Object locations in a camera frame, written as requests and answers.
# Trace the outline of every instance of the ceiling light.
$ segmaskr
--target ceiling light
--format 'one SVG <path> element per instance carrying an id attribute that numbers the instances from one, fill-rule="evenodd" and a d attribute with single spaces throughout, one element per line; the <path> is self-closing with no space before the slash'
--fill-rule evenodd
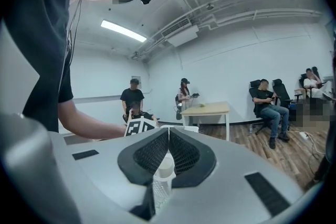
<path id="1" fill-rule="evenodd" d="M 116 31 L 118 33 L 121 33 L 123 35 L 126 35 L 128 37 L 134 38 L 140 42 L 144 42 L 146 40 L 145 37 L 138 35 L 137 33 L 132 32 L 131 30 L 128 30 L 126 28 L 123 28 L 119 25 L 115 25 L 113 23 L 110 23 L 108 21 L 103 20 L 101 23 L 101 27 Z"/>

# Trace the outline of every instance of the man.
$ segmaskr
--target man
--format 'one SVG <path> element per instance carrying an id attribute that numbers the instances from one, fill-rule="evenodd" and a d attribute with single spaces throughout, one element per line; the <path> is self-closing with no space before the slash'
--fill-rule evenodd
<path id="1" fill-rule="evenodd" d="M 125 89 L 120 97 L 122 101 L 122 108 L 124 109 L 123 119 L 127 122 L 129 111 L 131 109 L 131 103 L 140 103 L 140 112 L 142 111 L 143 99 L 145 98 L 142 91 L 138 89 L 139 81 L 138 79 L 131 79 L 130 87 Z"/>
<path id="2" fill-rule="evenodd" d="M 273 120 L 271 137 L 269 139 L 269 147 L 272 149 L 275 148 L 275 138 L 277 137 L 278 125 L 281 116 L 281 133 L 278 135 L 278 138 L 284 142 L 289 141 L 289 137 L 286 134 L 289 110 L 281 106 L 272 105 L 271 103 L 275 97 L 277 97 L 276 93 L 268 91 L 268 81 L 266 79 L 262 79 L 258 90 L 253 95 L 253 102 L 256 104 L 256 114 L 259 114 L 261 118 L 269 118 Z"/>
<path id="3" fill-rule="evenodd" d="M 303 86 L 307 89 L 308 97 L 320 98 L 323 100 L 332 100 L 331 82 L 327 81 L 322 88 L 318 89 L 321 80 L 316 76 L 310 68 L 306 69 L 307 78 L 303 81 Z"/>
<path id="4" fill-rule="evenodd" d="M 129 111 L 129 117 L 128 117 L 127 125 L 130 123 L 131 120 L 140 119 L 142 116 L 147 120 L 155 121 L 157 127 L 159 127 L 159 123 L 157 121 L 157 118 L 154 115 L 148 114 L 147 112 L 142 112 L 140 110 L 140 103 L 139 102 L 132 102 L 131 103 L 131 109 Z"/>
<path id="5" fill-rule="evenodd" d="M 71 53 L 67 54 L 65 61 L 64 55 L 68 9 L 73 1 L 13 0 L 6 10 L 4 25 L 18 49 L 39 74 L 23 115 L 39 121 L 49 131 L 58 132 L 59 118 L 66 129 L 85 138 L 121 137 L 125 126 L 95 120 L 78 111 L 72 100 L 69 68 Z"/>

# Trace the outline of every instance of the baseball cap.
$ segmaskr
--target baseball cap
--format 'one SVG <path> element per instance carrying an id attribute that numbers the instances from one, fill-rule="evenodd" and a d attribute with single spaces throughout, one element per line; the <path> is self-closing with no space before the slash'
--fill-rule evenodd
<path id="1" fill-rule="evenodd" d="M 181 82 L 184 82 L 185 84 L 190 84 L 190 82 L 186 78 L 181 79 Z"/>

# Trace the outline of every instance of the table leg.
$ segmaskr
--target table leg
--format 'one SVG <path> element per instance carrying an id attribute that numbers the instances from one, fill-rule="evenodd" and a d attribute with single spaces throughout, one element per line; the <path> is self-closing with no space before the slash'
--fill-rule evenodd
<path id="1" fill-rule="evenodd" d="M 225 123 L 226 123 L 226 141 L 230 141 L 230 120 L 229 114 L 225 114 Z"/>
<path id="2" fill-rule="evenodd" d="M 182 122 L 183 122 L 183 126 L 187 126 L 187 124 L 185 122 L 185 115 L 182 115 Z"/>

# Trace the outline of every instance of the black t-shirt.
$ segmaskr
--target black t-shirt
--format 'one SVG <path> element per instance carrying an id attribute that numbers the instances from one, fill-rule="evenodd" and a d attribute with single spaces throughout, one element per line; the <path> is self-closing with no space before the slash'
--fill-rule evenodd
<path id="1" fill-rule="evenodd" d="M 142 116 L 147 120 L 152 120 L 152 115 L 147 112 L 141 112 L 139 115 L 132 115 L 132 119 L 140 119 Z"/>
<path id="2" fill-rule="evenodd" d="M 70 0 L 13 0 L 4 16 L 16 46 L 40 75 L 23 114 L 58 132 L 58 103 L 73 98 L 68 54 L 63 67 Z"/>
<path id="3" fill-rule="evenodd" d="M 259 89 L 255 90 L 252 93 L 252 98 L 258 98 L 258 99 L 267 99 L 272 98 L 273 93 L 270 91 L 261 91 Z M 271 105 L 270 103 L 262 103 L 262 104 L 256 104 L 256 112 L 259 114 L 261 110 L 263 110 L 265 107 Z"/>
<path id="4" fill-rule="evenodd" d="M 130 88 L 124 90 L 121 94 L 120 100 L 126 102 L 126 113 L 130 111 L 130 106 L 132 102 L 140 102 L 145 97 L 142 94 L 142 91 L 139 89 L 131 90 Z"/>

